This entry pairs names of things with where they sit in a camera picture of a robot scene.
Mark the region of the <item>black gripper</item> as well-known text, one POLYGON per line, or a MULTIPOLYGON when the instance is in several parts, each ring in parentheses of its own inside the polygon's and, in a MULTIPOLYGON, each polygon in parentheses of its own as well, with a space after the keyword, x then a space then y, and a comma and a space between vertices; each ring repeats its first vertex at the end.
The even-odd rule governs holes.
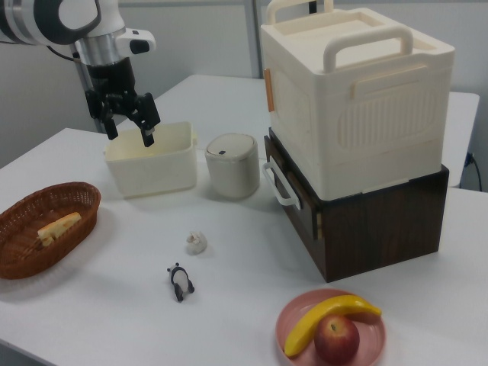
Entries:
POLYGON ((114 113, 105 95, 128 96, 133 99, 132 111, 127 115, 137 125, 145 147, 154 144, 153 133, 161 119, 150 93, 137 95, 135 78, 129 59, 104 66, 87 66, 92 87, 85 91, 90 116, 103 125, 109 140, 118 137, 114 113))

